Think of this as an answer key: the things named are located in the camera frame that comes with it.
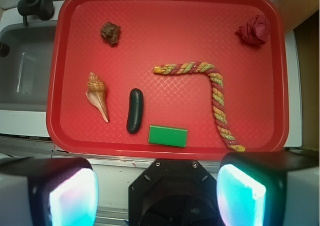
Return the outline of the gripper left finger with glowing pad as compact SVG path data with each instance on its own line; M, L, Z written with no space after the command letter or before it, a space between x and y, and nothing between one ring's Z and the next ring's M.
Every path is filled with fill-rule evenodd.
M84 158L0 160L1 225L94 225L98 177Z

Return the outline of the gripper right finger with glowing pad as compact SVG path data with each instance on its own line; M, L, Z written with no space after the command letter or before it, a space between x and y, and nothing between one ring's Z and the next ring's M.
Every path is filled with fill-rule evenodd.
M314 151L229 153L217 175L224 225L319 225L320 157Z

